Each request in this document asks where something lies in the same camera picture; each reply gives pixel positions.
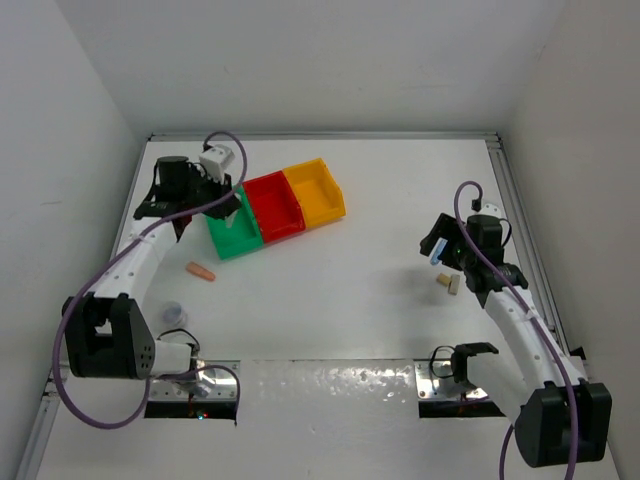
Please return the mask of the blue correction tape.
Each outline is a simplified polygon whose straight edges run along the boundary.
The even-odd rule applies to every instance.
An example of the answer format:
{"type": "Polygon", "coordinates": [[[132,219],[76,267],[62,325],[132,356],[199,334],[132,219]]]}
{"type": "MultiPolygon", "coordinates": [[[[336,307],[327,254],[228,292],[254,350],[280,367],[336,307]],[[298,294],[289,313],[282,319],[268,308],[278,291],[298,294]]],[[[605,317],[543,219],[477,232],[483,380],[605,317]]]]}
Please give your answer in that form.
{"type": "Polygon", "coordinates": [[[440,239],[430,257],[431,265],[438,265],[440,263],[440,256],[442,255],[446,246],[447,246],[447,241],[445,239],[440,239]]]}

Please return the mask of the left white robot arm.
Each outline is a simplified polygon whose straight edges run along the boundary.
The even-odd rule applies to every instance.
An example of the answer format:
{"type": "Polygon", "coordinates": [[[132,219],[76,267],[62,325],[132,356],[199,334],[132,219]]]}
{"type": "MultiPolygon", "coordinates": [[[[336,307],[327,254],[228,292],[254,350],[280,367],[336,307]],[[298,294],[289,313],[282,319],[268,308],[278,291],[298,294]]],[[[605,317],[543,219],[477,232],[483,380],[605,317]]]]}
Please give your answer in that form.
{"type": "Polygon", "coordinates": [[[70,315],[65,342],[75,376],[144,380],[182,375],[193,367],[194,345],[156,339],[140,304],[194,209],[230,221],[241,207],[226,171],[233,158],[229,148],[216,145],[197,162],[184,156],[157,159],[151,187],[134,211],[123,245],[126,256],[79,302],[67,301],[63,307],[70,315]]]}

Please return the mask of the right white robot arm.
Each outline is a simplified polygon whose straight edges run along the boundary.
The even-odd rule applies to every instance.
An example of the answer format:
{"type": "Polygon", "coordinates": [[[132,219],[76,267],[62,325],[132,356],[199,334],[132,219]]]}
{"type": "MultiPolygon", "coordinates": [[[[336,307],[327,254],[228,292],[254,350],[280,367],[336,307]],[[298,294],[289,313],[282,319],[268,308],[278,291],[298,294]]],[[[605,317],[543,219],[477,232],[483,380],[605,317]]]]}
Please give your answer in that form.
{"type": "Polygon", "coordinates": [[[505,262],[502,225],[490,210],[462,223],[446,213],[420,242],[428,256],[439,241],[445,266],[463,273],[467,288],[499,328],[515,361],[489,342],[462,343],[451,354],[455,383],[484,390],[510,420],[519,453],[533,468],[603,459],[612,398],[561,351],[534,305],[520,269],[505,262]]]}

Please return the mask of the yellow eraser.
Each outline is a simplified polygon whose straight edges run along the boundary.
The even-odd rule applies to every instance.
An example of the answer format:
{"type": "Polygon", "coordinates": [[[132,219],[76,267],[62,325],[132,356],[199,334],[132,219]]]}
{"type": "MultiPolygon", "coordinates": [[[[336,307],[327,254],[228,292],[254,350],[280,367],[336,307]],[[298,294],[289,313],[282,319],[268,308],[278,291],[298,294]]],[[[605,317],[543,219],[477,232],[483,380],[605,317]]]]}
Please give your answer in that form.
{"type": "Polygon", "coordinates": [[[450,283],[451,283],[451,278],[448,275],[444,274],[444,273],[440,273],[437,276],[437,282],[439,284],[443,285],[443,286],[448,287],[450,285],[450,283]]]}

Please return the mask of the white eraser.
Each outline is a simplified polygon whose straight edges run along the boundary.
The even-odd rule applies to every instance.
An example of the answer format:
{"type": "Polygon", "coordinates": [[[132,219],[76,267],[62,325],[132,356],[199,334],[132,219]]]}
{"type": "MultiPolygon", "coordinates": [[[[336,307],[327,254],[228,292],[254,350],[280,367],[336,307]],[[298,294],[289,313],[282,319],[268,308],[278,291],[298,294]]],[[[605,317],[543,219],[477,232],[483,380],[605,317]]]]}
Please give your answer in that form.
{"type": "Polygon", "coordinates": [[[448,293],[450,295],[457,295],[459,291],[461,277],[457,274],[452,274],[448,285],[448,293]]]}

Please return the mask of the green plastic bin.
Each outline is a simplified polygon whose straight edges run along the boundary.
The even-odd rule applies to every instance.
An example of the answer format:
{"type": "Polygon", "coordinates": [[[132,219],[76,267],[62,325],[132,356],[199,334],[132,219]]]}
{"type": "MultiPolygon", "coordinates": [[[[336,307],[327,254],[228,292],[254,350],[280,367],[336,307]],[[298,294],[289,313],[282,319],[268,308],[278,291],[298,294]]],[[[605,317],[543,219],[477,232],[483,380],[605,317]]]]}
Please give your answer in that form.
{"type": "Polygon", "coordinates": [[[208,230],[220,260],[229,260],[264,246],[263,238],[245,191],[238,191],[241,207],[230,226],[224,220],[205,217],[208,230]]]}

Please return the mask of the red plastic bin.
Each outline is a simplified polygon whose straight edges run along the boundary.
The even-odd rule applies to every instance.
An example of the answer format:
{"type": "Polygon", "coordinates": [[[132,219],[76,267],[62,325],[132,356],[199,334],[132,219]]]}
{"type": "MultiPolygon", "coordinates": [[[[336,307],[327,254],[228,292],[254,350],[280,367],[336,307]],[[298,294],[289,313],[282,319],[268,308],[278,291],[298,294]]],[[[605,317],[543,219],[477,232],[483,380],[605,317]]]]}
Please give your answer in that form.
{"type": "Polygon", "coordinates": [[[248,180],[243,188],[265,244],[305,230],[301,206],[282,171],[248,180]]]}

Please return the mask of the clear tape roll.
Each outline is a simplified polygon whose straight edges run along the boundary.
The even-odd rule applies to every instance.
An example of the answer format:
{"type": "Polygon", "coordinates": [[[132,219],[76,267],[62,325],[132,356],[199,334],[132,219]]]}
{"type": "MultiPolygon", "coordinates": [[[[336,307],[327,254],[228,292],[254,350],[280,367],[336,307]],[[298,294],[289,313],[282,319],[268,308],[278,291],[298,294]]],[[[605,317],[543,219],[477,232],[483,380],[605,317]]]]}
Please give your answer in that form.
{"type": "Polygon", "coordinates": [[[162,321],[170,328],[182,328],[187,322],[183,306],[175,301],[167,302],[161,312],[162,321]]]}

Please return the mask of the yellow plastic bin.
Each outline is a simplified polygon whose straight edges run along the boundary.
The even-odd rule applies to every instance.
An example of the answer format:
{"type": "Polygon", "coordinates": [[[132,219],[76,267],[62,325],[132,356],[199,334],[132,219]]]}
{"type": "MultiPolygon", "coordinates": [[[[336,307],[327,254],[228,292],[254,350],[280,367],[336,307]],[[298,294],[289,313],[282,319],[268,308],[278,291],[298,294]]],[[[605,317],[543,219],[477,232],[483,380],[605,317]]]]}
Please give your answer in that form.
{"type": "Polygon", "coordinates": [[[322,158],[282,170],[300,205],[307,229],[346,215],[342,191],[322,158]]]}

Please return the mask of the aluminium frame rail back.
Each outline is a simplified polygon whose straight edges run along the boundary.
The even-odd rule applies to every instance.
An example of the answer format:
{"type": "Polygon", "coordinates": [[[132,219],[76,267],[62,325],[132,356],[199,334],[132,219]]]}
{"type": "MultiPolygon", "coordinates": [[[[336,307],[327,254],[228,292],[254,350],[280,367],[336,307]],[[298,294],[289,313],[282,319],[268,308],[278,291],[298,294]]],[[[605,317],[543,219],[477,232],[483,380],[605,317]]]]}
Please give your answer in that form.
{"type": "Polygon", "coordinates": [[[498,142],[496,132],[483,131],[255,131],[234,133],[250,140],[483,140],[498,142]]]}

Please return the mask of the aluminium frame rail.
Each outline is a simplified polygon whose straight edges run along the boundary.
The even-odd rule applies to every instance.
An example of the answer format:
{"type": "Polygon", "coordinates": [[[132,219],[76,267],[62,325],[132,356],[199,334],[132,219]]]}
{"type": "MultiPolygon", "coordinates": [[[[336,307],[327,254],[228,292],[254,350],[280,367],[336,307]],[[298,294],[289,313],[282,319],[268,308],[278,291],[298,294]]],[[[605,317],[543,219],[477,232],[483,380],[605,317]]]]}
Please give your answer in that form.
{"type": "Polygon", "coordinates": [[[255,131],[234,133],[250,140],[483,140],[498,142],[496,132],[483,131],[255,131]]]}
{"type": "Polygon", "coordinates": [[[503,142],[499,136],[495,136],[487,140],[486,145],[500,197],[505,207],[507,218],[513,227],[512,242],[518,256],[520,268],[529,282],[536,306],[540,310],[547,326],[551,329],[561,349],[568,353],[570,348],[565,331],[503,142]]]}

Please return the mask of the aluminium frame rail right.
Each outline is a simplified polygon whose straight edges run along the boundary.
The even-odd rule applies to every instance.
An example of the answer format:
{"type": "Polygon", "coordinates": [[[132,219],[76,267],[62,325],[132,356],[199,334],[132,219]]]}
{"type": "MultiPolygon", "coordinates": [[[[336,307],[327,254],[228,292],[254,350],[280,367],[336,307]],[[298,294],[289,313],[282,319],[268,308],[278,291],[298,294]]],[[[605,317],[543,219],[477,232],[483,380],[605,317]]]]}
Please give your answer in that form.
{"type": "Polygon", "coordinates": [[[486,145],[500,197],[505,207],[507,218],[513,227],[512,242],[518,256],[520,268],[529,282],[536,306],[540,310],[547,326],[551,329],[561,349],[568,353],[570,348],[565,331],[503,142],[499,136],[495,136],[487,140],[486,145]]]}

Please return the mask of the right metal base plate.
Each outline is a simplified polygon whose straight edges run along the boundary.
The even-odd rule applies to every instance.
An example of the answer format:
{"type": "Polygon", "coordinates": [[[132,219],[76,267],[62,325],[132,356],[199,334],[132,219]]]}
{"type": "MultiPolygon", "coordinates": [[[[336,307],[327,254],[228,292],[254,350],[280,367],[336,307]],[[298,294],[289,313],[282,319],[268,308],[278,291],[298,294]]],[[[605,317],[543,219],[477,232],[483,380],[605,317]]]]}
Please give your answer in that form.
{"type": "Polygon", "coordinates": [[[485,401],[489,396],[481,388],[456,383],[450,377],[450,361],[436,358],[416,360],[414,375],[417,397],[422,402],[485,401]]]}

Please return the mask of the metal base plate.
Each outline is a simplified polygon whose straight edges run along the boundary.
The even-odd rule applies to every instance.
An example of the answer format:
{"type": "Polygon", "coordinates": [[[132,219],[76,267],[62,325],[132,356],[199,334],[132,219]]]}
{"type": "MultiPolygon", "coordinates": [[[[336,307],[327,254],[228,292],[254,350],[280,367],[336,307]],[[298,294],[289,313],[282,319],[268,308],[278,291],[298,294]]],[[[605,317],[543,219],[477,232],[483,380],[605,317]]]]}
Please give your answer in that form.
{"type": "Polygon", "coordinates": [[[485,401],[489,396],[481,388],[456,383],[450,377],[450,361],[436,358],[416,360],[414,375],[417,397],[422,402],[485,401]]]}
{"type": "Polygon", "coordinates": [[[197,360],[195,373],[166,374],[151,381],[149,400],[222,402],[239,397],[239,361],[197,360]]]}

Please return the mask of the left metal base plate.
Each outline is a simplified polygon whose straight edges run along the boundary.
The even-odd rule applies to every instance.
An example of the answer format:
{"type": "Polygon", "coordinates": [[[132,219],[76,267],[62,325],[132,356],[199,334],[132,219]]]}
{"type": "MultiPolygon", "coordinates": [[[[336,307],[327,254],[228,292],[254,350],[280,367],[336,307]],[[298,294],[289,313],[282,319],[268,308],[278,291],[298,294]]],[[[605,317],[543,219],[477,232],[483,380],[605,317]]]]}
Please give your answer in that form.
{"type": "Polygon", "coordinates": [[[239,361],[197,360],[195,373],[166,374],[151,381],[149,400],[222,402],[239,397],[239,361]]]}

